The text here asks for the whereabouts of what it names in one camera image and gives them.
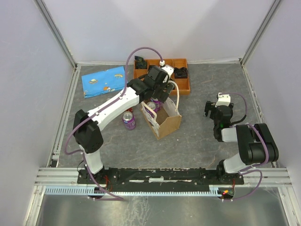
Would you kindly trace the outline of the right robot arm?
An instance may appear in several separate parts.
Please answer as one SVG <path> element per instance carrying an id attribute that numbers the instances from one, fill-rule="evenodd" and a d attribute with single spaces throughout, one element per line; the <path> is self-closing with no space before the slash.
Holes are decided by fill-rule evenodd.
<path id="1" fill-rule="evenodd" d="M 233 103 L 207 101 L 204 116 L 214 122 L 213 135 L 218 142 L 237 143 L 238 153 L 217 166 L 216 180 L 227 184 L 233 174 L 242 173 L 279 158 L 278 147 L 265 123 L 236 125 L 231 122 Z"/>

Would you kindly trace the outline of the purple can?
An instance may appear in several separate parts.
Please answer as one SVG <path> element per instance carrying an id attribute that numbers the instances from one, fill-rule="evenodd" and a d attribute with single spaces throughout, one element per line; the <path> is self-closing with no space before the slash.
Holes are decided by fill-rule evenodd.
<path id="1" fill-rule="evenodd" d="M 150 109 L 152 109 L 154 112 L 157 112 L 157 105 L 156 105 L 155 102 L 149 101 L 149 102 L 147 103 L 147 106 L 148 106 Z"/>
<path id="2" fill-rule="evenodd" d="M 133 130 L 136 127 L 134 115 L 130 111 L 125 111 L 123 113 L 122 121 L 127 130 Z"/>
<path id="3" fill-rule="evenodd" d="M 162 107 L 162 103 L 158 99 L 156 99 L 156 98 L 151 98 L 151 101 L 156 104 L 157 111 L 160 111 L 161 107 Z"/>

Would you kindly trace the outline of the purple can back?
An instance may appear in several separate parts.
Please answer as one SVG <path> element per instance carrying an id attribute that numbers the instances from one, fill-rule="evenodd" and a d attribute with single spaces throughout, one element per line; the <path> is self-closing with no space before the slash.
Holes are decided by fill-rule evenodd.
<path id="1" fill-rule="evenodd" d="M 160 111 L 161 107 L 162 107 L 162 103 L 158 99 L 156 99 L 156 98 L 151 98 L 151 101 L 156 104 L 157 111 Z"/>

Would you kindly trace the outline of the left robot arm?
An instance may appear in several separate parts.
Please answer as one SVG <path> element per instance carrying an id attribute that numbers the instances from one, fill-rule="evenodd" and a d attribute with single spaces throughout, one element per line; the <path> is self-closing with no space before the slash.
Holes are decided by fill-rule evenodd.
<path id="1" fill-rule="evenodd" d="M 74 118 L 74 137 L 83 151 L 84 162 L 89 168 L 88 179 L 98 184 L 103 181 L 103 163 L 100 148 L 102 130 L 117 116 L 141 102 L 156 98 L 165 102 L 173 89 L 171 75 L 174 68 L 153 66 L 146 75 L 132 79 L 121 93 L 88 112 L 79 110 Z"/>

